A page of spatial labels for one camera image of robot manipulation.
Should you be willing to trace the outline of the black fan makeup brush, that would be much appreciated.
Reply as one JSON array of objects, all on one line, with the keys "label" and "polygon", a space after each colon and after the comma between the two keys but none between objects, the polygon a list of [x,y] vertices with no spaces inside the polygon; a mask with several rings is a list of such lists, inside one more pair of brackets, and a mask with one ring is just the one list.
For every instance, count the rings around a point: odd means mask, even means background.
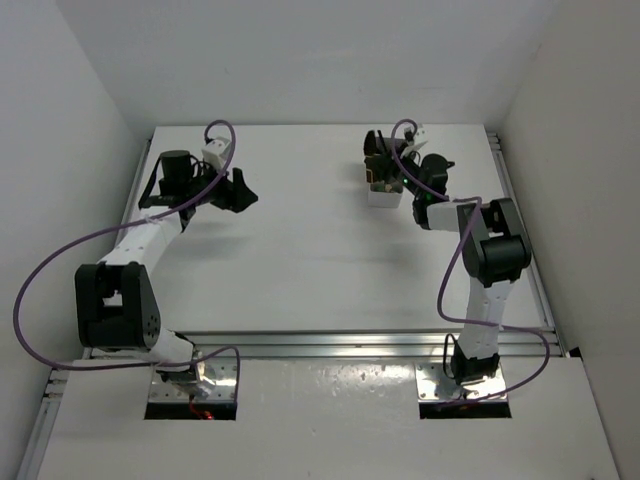
[{"label": "black fan makeup brush", "polygon": [[363,153],[366,157],[381,155],[385,152],[380,150],[377,131],[378,130],[370,130],[365,135]]}]

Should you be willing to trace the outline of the black gold lipstick case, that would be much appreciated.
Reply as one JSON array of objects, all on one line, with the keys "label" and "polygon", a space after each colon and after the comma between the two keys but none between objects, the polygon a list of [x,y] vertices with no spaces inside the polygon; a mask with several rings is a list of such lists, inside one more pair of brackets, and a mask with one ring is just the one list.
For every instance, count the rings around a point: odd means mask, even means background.
[{"label": "black gold lipstick case", "polygon": [[389,158],[385,155],[372,155],[364,158],[366,181],[368,184],[384,182],[387,178]]}]

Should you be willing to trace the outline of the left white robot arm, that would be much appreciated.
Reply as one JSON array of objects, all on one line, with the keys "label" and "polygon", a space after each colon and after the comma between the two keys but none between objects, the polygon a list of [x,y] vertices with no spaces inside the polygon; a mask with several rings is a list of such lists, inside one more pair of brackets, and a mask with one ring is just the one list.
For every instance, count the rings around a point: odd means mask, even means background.
[{"label": "left white robot arm", "polygon": [[141,224],[128,228],[114,249],[75,273],[79,339],[104,352],[125,352],[155,365],[166,377],[191,377],[195,347],[165,327],[150,275],[198,207],[241,213],[258,196],[243,172],[224,172],[231,146],[213,140],[200,158],[187,150],[159,155],[139,200]]}]

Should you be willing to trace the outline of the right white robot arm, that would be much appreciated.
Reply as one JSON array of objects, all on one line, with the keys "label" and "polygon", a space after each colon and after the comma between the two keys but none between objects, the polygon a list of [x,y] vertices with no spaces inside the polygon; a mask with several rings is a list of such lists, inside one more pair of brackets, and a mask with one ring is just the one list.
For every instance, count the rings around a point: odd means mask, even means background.
[{"label": "right white robot arm", "polygon": [[411,152],[398,161],[380,147],[364,149],[367,182],[398,186],[413,194],[417,225],[457,233],[460,256],[470,279],[465,326],[454,343],[445,371],[457,384],[492,377],[499,366],[498,333],[506,299],[531,263],[531,245],[510,198],[488,203],[447,195],[448,170],[454,163],[439,154],[417,162]]}]

